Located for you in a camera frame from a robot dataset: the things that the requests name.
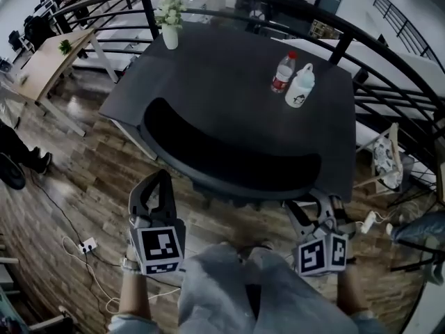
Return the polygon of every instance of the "wristband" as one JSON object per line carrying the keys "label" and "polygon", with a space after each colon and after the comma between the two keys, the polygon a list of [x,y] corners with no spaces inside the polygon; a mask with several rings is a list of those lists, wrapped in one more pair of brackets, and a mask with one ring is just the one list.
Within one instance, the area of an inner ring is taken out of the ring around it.
{"label": "wristband", "polygon": [[352,257],[350,259],[346,259],[346,264],[355,264],[357,262],[356,257]]}
{"label": "wristband", "polygon": [[142,274],[139,269],[139,264],[135,261],[129,260],[127,257],[122,258],[120,268],[123,272],[131,273],[133,275]]}

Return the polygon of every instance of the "white bottle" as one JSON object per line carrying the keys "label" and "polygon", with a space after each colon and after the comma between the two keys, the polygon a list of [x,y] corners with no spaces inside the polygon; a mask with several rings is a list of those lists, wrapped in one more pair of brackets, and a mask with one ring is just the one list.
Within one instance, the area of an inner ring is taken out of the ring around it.
{"label": "white bottle", "polygon": [[296,77],[292,79],[284,98],[289,106],[299,108],[306,101],[312,88],[315,86],[313,68],[314,66],[311,63],[306,64],[303,69],[297,72]]}

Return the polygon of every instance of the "dark gray table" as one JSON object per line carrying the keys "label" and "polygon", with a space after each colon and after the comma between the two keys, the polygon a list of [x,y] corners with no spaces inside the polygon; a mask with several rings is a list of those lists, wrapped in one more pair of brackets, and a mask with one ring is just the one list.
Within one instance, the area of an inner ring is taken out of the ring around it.
{"label": "dark gray table", "polygon": [[[297,51],[297,70],[312,63],[316,76],[313,91],[299,109],[287,105],[284,93],[270,90],[277,65],[290,50]],[[251,33],[185,24],[178,48],[170,51],[163,38],[157,38],[99,113],[125,128],[133,141],[144,143],[137,138],[136,127],[157,97],[166,99],[187,122],[222,141],[274,155],[318,153],[322,168],[316,187],[350,201],[355,105],[351,75],[340,67]]]}

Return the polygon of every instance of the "power strip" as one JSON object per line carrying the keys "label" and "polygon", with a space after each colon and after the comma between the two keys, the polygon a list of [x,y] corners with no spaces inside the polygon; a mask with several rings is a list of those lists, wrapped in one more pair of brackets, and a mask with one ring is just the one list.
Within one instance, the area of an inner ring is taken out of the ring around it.
{"label": "power strip", "polygon": [[363,234],[366,234],[369,229],[371,229],[371,226],[375,223],[377,220],[377,215],[372,210],[368,213],[368,216],[366,217],[366,220],[364,221],[363,225],[360,228],[360,231]]}
{"label": "power strip", "polygon": [[97,242],[91,237],[88,240],[85,240],[83,244],[79,244],[78,247],[82,254],[89,253],[91,250],[94,250],[97,247]]}

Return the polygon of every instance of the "floor outlet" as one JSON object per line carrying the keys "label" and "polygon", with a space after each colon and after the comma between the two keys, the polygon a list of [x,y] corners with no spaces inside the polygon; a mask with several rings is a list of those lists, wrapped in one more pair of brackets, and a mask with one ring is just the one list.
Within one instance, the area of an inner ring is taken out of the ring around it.
{"label": "floor outlet", "polygon": [[94,238],[91,237],[83,242],[83,246],[79,244],[78,247],[81,253],[89,253],[97,247],[97,243]]}

